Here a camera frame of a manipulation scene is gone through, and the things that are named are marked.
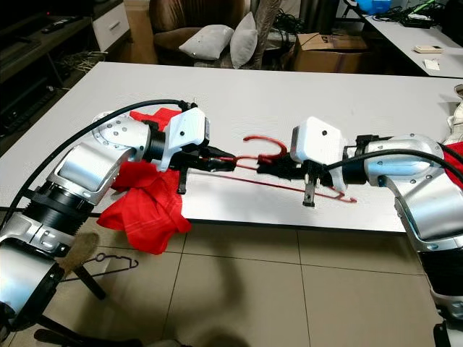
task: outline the robotic arm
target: robotic arm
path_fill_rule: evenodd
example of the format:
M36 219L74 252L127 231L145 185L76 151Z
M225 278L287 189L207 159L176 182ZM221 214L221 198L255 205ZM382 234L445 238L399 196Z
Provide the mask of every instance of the robotic arm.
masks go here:
M9 331L34 324L46 308L64 276L54 258L69 251L77 230L123 162L145 159L159 171L179 170L177 192L184 194L188 168L235 168L234 161L221 159L234 156L209 147L208 140L209 122L194 107L172 118L164 132L155 123L119 116L100 124L91 137L71 149L42 187L27 192L31 201L25 211L15 213L0 231L0 340ZM304 179L306 206L315 205L319 184L344 191L348 184L368 181L391 189L398 216L445 319L435 328L436 344L459 346L463 341L463 194L443 168L412 155L413 150L443 158L437 142L415 134L359 136L356 145L348 146L338 129L311 117L294 128L291 154L259 163L258 173Z
M43 186L27 192L25 211L13 214L0 231L0 341L9 331L35 324L42 314L64 275L54 258L67 254L123 162L146 159L159 171L180 170L178 193L184 194L188 168L234 169L232 163L215 159L233 155L208 142L209 121L194 107L173 117L165 132L154 122L118 116L72 148Z
M444 318L434 330L436 345L463 346L463 191L436 163L416 154L400 154L418 151L442 160L441 146L418 134L363 135L356 145L346 143L338 129L310 117L294 128L291 160L261 163L258 172L304 179L306 206L315 205L317 184L340 191L348 184L366 182L389 188L395 195L397 215L430 281L438 313ZM383 151L397 154L381 155ZM345 165L333 164L339 160Z

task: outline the white pillow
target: white pillow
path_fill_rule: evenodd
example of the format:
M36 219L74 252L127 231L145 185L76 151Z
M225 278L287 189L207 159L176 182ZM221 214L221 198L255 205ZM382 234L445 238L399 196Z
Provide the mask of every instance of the white pillow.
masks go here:
M235 69L246 64L252 57L258 44L258 31L252 12L239 22L230 42L231 63Z
M207 25L181 45L179 50L195 59L216 60L232 35L233 29L226 25Z

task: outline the brown armchair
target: brown armchair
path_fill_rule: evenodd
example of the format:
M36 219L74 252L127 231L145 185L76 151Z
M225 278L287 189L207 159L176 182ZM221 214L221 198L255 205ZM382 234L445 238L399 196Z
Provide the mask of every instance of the brown armchair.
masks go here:
M262 58L267 46L267 37L275 17L278 14L281 0L260 0L258 9L255 13L255 26L258 31L258 44L254 54L245 65L240 69L260 70L262 68ZM196 61L195 67L215 67L221 69L233 69L230 52L223 52L220 59L215 61Z
M153 45L159 63L192 66L195 60L179 46L206 25L223 24L234 29L247 11L245 0L150 0Z

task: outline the cardboard box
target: cardboard box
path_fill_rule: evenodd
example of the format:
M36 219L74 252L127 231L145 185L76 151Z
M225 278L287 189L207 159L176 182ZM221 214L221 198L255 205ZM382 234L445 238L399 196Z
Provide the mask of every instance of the cardboard box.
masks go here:
M368 73L373 60L360 36L298 34L293 70Z

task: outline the white drawer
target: white drawer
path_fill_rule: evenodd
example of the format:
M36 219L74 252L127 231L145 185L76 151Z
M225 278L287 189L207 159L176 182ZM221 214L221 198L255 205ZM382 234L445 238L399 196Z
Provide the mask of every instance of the white drawer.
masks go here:
M108 49L128 30L129 21L125 13L124 3L114 7L93 22L93 31L101 51Z

